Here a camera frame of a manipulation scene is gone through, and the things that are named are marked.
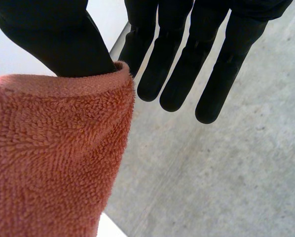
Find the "black glove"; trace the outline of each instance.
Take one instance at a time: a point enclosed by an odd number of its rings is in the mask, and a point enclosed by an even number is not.
[[[225,41],[195,114],[202,123],[214,122],[253,43],[269,20],[280,17],[292,0],[125,0],[131,32],[120,60],[133,76],[138,72],[153,40],[158,7],[160,32],[147,68],[138,85],[138,96],[154,100],[168,76],[181,44],[185,21],[192,6],[189,38],[160,97],[163,109],[178,110],[205,62],[220,24],[229,9]]]
[[[114,72],[88,0],[0,0],[0,28],[56,75],[86,77]]]

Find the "white surface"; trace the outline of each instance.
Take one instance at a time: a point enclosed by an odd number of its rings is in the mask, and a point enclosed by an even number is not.
[[[104,213],[98,226],[97,237],[127,237],[121,229]]]
[[[110,51],[128,22],[124,0],[90,0],[87,11]]]
[[[127,23],[123,0],[91,0],[87,7],[110,50]],[[0,75],[54,75],[31,54],[18,47],[0,30]]]

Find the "gray concrete surface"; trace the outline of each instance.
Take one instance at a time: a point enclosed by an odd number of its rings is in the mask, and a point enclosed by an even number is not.
[[[225,27],[179,111],[136,101],[106,208],[129,237],[295,237],[295,1],[253,46],[218,120],[203,125],[194,109]]]

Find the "glove finger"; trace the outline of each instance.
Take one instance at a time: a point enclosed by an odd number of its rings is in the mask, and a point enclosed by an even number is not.
[[[182,42],[186,18],[193,0],[161,0],[159,2],[160,33],[138,86],[138,96],[154,100],[160,93]]]
[[[293,0],[231,0],[232,11],[243,17],[269,21],[282,16]]]
[[[155,32],[158,0],[125,0],[131,31],[126,36],[119,60],[126,62],[136,76]]]
[[[210,53],[228,9],[226,5],[217,8],[203,0],[195,2],[187,44],[160,97],[163,109],[174,112],[182,106]]]
[[[200,122],[208,124],[217,119],[246,55],[266,25],[232,12],[222,49],[195,111]]]

